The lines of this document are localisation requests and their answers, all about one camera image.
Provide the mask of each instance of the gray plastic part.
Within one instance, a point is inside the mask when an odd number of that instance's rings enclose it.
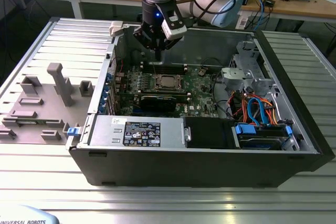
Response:
[[[41,137],[44,140],[61,140],[61,136],[58,131],[51,131],[51,130],[42,130]]]
[[[71,82],[70,82],[69,77],[64,77],[64,81],[65,81],[65,85],[66,85],[66,87],[67,87],[69,93],[72,94],[72,92],[73,92],[74,89],[72,88],[72,85],[71,85]],[[54,88],[55,88],[56,93],[59,94],[56,85],[54,86]]]
[[[0,138],[11,139],[13,140],[16,134],[10,129],[0,130]]]
[[[47,125],[47,122],[60,122],[68,123],[73,127],[76,123],[84,125],[87,118],[88,107],[90,105],[91,97],[82,97],[79,91],[79,85],[73,85],[73,94],[71,97],[76,103],[71,107],[65,107],[60,96],[55,94],[55,84],[42,84],[41,87],[35,87],[38,95],[34,95],[34,98],[41,98],[44,103],[41,106],[36,105],[21,105],[19,103],[21,98],[26,98],[27,95],[22,92],[13,108],[8,115],[3,119],[3,125],[0,125],[0,129],[9,128],[16,133],[14,139],[15,143],[20,144],[55,144],[64,145],[67,141],[68,135],[62,134],[64,125],[56,124],[52,126]],[[18,122],[24,122],[23,124],[16,122],[18,118],[10,117],[13,111],[36,111],[37,117],[35,119],[23,119],[19,118]],[[39,120],[44,120],[45,123],[40,124]],[[61,135],[61,140],[49,140],[44,141],[41,138],[42,130],[57,130]],[[13,140],[0,138],[0,143],[12,143]]]
[[[64,126],[64,122],[62,119],[58,120],[58,122],[51,122],[48,121],[46,122],[46,124],[50,127],[50,128],[61,128]]]
[[[3,118],[1,122],[5,127],[20,127],[20,125],[16,122],[15,119],[11,120],[8,118]]]
[[[64,134],[67,134],[68,133],[68,129],[70,128],[70,125],[68,123],[66,123],[62,129],[62,132]]]
[[[37,94],[34,87],[40,87],[41,83],[36,76],[26,76],[20,85],[26,95],[30,96],[32,94]]]
[[[36,118],[37,113],[35,111],[14,110],[11,116],[16,118]]]
[[[92,97],[93,86],[91,81],[81,81],[79,85],[79,90],[82,97]]]
[[[42,98],[26,97],[19,100],[21,105],[42,105]]]
[[[53,77],[57,86],[58,93],[60,94],[64,105],[66,107],[70,107],[73,105],[74,101],[71,98],[68,86],[66,85],[64,77],[62,75],[62,68],[62,64],[52,62],[49,64],[47,72]]]

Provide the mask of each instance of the red cable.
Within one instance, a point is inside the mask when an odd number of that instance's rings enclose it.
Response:
[[[122,59],[121,59],[121,68],[120,68],[120,71],[119,71],[119,73],[121,73],[121,70],[122,70],[122,67],[124,66],[124,62],[122,61]]]

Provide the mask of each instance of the motherboard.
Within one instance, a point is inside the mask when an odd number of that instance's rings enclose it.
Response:
[[[140,65],[116,76],[111,95],[117,115],[218,117],[213,74],[202,67]]]

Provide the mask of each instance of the wire bundle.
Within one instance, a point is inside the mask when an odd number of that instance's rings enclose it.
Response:
[[[260,122],[256,119],[257,115],[260,114],[261,121],[264,125],[278,125],[275,116],[276,107],[271,102],[255,94],[244,95],[233,92],[227,101],[227,105],[230,106],[236,97],[240,97],[241,99],[241,108],[232,115],[236,121],[260,126]],[[253,104],[258,105],[258,109],[254,115],[252,115]]]

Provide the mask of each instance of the side panel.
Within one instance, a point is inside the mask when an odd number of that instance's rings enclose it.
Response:
[[[92,185],[278,187],[321,156],[70,150]]]
[[[325,163],[333,160],[335,155],[325,140],[319,127],[316,125],[313,117],[309,113],[298,91],[288,77],[281,62],[274,53],[272,46],[267,41],[264,33],[258,31],[256,34],[260,45],[259,50],[262,56],[266,58],[265,61],[268,61],[267,63],[271,67],[271,72],[273,72],[272,74],[275,77],[275,81],[278,84],[280,91],[286,94],[310,141],[313,143],[315,149],[322,154],[318,162],[316,162],[311,168],[311,170],[316,170]]]

